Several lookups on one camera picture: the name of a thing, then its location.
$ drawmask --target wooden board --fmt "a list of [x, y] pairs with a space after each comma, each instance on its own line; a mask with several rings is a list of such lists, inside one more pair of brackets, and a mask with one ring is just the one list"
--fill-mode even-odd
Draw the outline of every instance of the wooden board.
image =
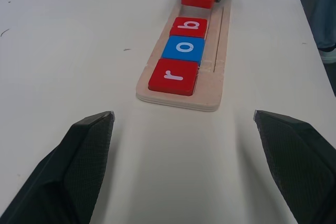
[[175, 18], [179, 17], [182, 13], [181, 4], [177, 4], [173, 8], [141, 74], [136, 86], [136, 97], [145, 102], [179, 108], [209, 112], [216, 111], [222, 99], [230, 9], [231, 1], [222, 0], [221, 3], [215, 4], [212, 11], [209, 12], [202, 63], [198, 71], [194, 93], [188, 97], [148, 89], [149, 79], [169, 39], [170, 29]]

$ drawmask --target jeans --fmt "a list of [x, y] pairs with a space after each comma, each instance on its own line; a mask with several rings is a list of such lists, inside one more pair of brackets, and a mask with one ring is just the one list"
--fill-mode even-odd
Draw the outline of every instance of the jeans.
[[318, 48], [336, 43], [336, 0], [317, 0], [310, 27]]

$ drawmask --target white letter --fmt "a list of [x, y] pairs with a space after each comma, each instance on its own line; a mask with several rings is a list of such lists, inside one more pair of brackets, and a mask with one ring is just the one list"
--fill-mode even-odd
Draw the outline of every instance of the white letter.
[[[181, 46], [189, 46], [188, 49], [183, 49]], [[176, 50], [180, 52], [191, 52], [194, 49], [194, 45], [188, 42], [181, 42], [176, 45]]]
[[171, 79], [171, 80], [176, 80], [176, 81], [182, 81], [183, 80], [182, 76], [174, 76], [174, 75], [170, 74], [169, 70], [166, 71], [166, 75], [164, 76], [164, 78]]
[[195, 21], [187, 21], [184, 22], [183, 26], [178, 26], [178, 28], [186, 28], [186, 29], [198, 29], [199, 23]]

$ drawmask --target white table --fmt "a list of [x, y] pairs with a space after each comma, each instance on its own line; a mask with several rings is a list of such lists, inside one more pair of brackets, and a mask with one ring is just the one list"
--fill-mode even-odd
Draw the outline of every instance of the white table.
[[253, 113], [307, 121], [336, 146], [335, 98], [300, 0], [232, 0], [214, 113], [135, 98], [176, 1], [0, 0], [0, 212], [73, 123], [114, 110], [92, 223], [296, 223]]

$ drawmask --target shoe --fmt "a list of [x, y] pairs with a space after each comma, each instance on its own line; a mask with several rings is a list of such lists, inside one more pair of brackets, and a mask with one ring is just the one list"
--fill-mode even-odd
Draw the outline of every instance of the shoe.
[[336, 62], [336, 49], [332, 50], [331, 52], [323, 52], [319, 50], [322, 62], [324, 64], [331, 64]]

